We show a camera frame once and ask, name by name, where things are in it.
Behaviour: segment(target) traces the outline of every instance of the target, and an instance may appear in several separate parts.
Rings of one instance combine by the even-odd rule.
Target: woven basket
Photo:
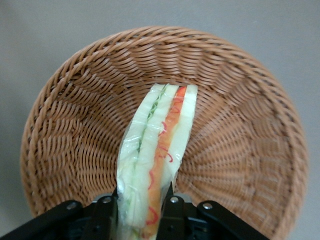
[[[214,35],[143,27],[98,40],[49,79],[27,119],[21,175],[31,212],[116,186],[125,128],[154,83],[198,85],[176,190],[214,200],[267,237],[284,239],[306,193],[300,120],[275,78]]]

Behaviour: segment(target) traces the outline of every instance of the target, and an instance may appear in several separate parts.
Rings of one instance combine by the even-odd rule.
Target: tomato slice
[[[181,109],[184,102],[187,87],[180,87],[176,92],[170,110],[162,123],[164,130],[158,136],[158,143],[154,154],[154,165],[149,172],[150,185],[148,187],[149,207],[146,217],[146,226],[142,230],[144,239],[148,239],[157,233],[159,216],[161,215],[161,179],[163,175],[164,161],[168,155],[168,149],[174,135],[175,126],[179,122]]]

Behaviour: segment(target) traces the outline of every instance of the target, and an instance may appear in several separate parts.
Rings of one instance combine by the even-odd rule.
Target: metal screw
[[[111,202],[111,197],[106,196],[106,197],[102,200],[102,202],[103,202],[104,204],[110,203],[110,202]]]
[[[72,202],[68,206],[66,206],[66,209],[71,210],[71,209],[74,209],[76,206],[77,206],[77,203],[76,202]]]
[[[170,198],[170,202],[172,202],[173,204],[179,202],[179,199],[176,196],[173,196]]]
[[[208,202],[204,203],[202,206],[204,207],[204,209],[207,209],[207,210],[212,209],[212,205]]]

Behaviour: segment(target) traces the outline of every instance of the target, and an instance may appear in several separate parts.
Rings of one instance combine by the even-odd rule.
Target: plastic wrap
[[[195,114],[197,87],[178,88],[155,84],[123,136],[116,175],[118,239],[156,238],[161,205],[177,176]]]

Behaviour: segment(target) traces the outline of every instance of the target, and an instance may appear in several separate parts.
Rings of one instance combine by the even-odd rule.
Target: gray background
[[[310,155],[308,194],[290,240],[320,237],[320,1],[0,1],[0,236],[31,219],[20,179],[29,111],[55,70],[111,34],[183,26],[238,45],[266,66],[294,102]]]

